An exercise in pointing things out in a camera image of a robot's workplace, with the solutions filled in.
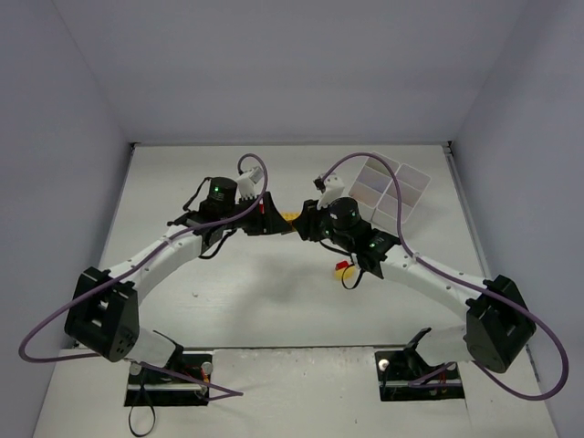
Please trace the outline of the yellow long lego plate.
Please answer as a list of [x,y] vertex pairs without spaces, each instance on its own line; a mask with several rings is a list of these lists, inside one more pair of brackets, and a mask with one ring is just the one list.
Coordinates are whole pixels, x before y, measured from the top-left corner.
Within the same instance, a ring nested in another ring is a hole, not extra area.
[[300,216],[300,213],[281,213],[281,216],[287,223],[291,224]]

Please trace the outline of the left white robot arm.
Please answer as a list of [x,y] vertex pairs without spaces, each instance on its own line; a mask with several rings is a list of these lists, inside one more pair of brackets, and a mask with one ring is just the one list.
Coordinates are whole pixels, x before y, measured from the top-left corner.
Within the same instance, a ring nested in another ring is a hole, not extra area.
[[81,274],[64,330],[111,362],[172,368],[180,361],[183,347],[141,326],[144,299],[181,266],[210,258],[231,232],[276,235],[291,229],[271,194],[256,195],[250,179],[214,177],[198,208],[186,204],[182,215],[170,221],[153,244],[114,267],[90,267]]

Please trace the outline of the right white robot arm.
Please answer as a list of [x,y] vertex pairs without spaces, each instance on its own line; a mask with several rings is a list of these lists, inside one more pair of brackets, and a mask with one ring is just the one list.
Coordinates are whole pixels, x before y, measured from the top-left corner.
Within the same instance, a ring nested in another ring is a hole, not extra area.
[[511,279],[481,279],[450,268],[437,275],[409,255],[398,237],[362,219],[355,200],[341,197],[327,208],[317,204],[306,201],[292,223],[302,239],[328,239],[360,270],[420,293],[461,319],[450,328],[423,328],[407,344],[407,352],[425,364],[475,361],[504,373],[535,333],[535,324],[518,312],[525,302]]

